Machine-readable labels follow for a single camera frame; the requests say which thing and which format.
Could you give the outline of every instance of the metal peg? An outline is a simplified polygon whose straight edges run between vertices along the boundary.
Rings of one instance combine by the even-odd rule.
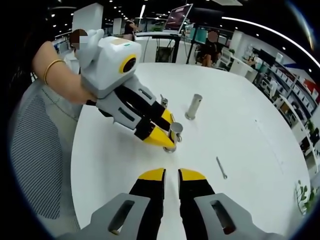
[[[172,122],[175,123],[176,120],[175,120],[175,117],[174,117],[174,115],[173,115],[172,113],[171,113],[171,118],[172,118]],[[177,136],[177,141],[178,141],[178,143],[181,143],[181,142],[182,142],[181,134],[180,134],[180,133],[177,133],[176,136]]]
[[[199,108],[199,105],[200,105],[201,101],[202,101],[202,96],[201,95],[195,94],[193,96],[191,105],[190,105],[188,111],[184,115],[186,117],[186,119],[193,120],[193,119],[196,118],[196,112],[197,112],[197,110]]]
[[[179,122],[173,122],[170,125],[170,129],[168,132],[168,137],[172,140],[172,142],[174,143],[174,147],[163,147],[163,149],[167,152],[167,153],[173,153],[174,151],[176,151],[177,149],[177,143],[179,142],[179,138],[181,139],[180,134],[183,131],[183,126],[179,123]]]
[[[223,169],[223,167],[222,167],[222,165],[221,165],[221,163],[220,163],[219,158],[216,157],[215,159],[216,159],[216,162],[218,163],[219,168],[220,168],[220,170],[221,170],[221,172],[222,172],[223,179],[227,179],[228,176],[227,176],[227,174],[225,174],[225,171],[224,171],[224,169]]]
[[[167,108],[168,107],[168,99],[163,97],[162,94],[160,94],[161,97],[161,106]]]

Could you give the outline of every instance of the office chair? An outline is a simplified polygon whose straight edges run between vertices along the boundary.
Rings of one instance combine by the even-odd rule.
[[[56,106],[43,91],[45,88],[36,80],[24,93],[8,124],[8,143],[13,171],[25,200],[48,232],[58,237],[80,227],[71,193],[72,145],[66,143],[64,131],[52,120],[57,120],[57,113],[48,114]],[[71,118],[69,121],[63,119],[68,128],[77,124]]]
[[[214,65],[215,69],[219,69],[222,71],[229,71],[229,64],[231,63],[231,56],[232,52],[229,51],[227,48],[223,48],[221,51],[221,57],[218,59],[216,64]]]

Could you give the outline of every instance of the ceiling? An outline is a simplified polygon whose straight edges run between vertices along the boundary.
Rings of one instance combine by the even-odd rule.
[[[186,3],[194,4],[196,8],[207,8],[223,11],[224,17],[237,18],[250,22],[254,22],[275,31],[292,39],[304,49],[306,49],[311,55],[313,55],[318,62],[320,62],[320,43],[314,42],[313,49],[311,48],[308,37],[300,27],[297,18],[290,11],[288,7],[288,1],[284,0],[238,0],[243,6],[223,6],[216,3],[213,0],[61,0],[54,1],[52,7],[68,6],[75,8],[67,9],[53,9],[48,13],[50,21],[53,25],[56,25],[54,31],[56,35],[69,32],[72,27],[72,13],[92,3],[100,3],[104,6],[102,27],[112,25],[112,20],[119,17],[139,17],[142,5],[146,5],[143,17],[166,19],[168,12],[179,6],[183,6]],[[312,12],[314,9],[319,9],[319,3],[315,0],[291,0],[296,8],[302,13],[310,26],[313,35],[320,41],[320,27],[319,16],[316,16]],[[276,47],[283,51],[285,47],[285,53],[294,59],[305,70],[312,69],[310,76],[320,83],[320,70],[319,67],[309,58],[305,53],[299,50],[296,46],[288,42],[287,40],[279,37],[278,35],[264,30],[261,27],[253,26],[247,23],[241,23],[231,20],[221,20],[214,23],[215,27],[234,31],[235,27],[239,31],[246,34],[257,37],[266,43]]]

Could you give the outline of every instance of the yellow ring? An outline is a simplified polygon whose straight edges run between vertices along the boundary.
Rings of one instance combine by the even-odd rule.
[[[131,55],[127,56],[120,65],[119,73],[124,74],[124,68],[125,68],[125,65],[127,64],[127,62],[129,62],[131,59],[136,59],[136,58],[137,58],[137,56],[135,54],[131,54]]]

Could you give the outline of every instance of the desk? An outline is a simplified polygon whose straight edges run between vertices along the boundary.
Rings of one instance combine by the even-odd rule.
[[[176,152],[166,153],[85,105],[71,157],[72,197],[80,227],[117,194],[128,193],[140,174],[164,167],[158,240],[186,239],[179,213],[179,168],[204,174],[216,193],[225,193],[247,209],[256,226],[284,235],[292,212],[298,211],[295,184],[301,180],[310,189],[310,179],[299,144],[272,103],[244,77],[209,67],[141,63],[136,75],[157,97],[168,98],[168,108],[184,127],[182,142]],[[185,112],[195,93],[203,100],[196,119],[189,121]]]
[[[243,62],[241,59],[238,59],[234,56],[232,56],[231,58],[233,59],[233,63],[230,69],[230,73],[243,76],[246,79],[248,79],[251,83],[253,83],[258,72],[254,70],[251,66]]]

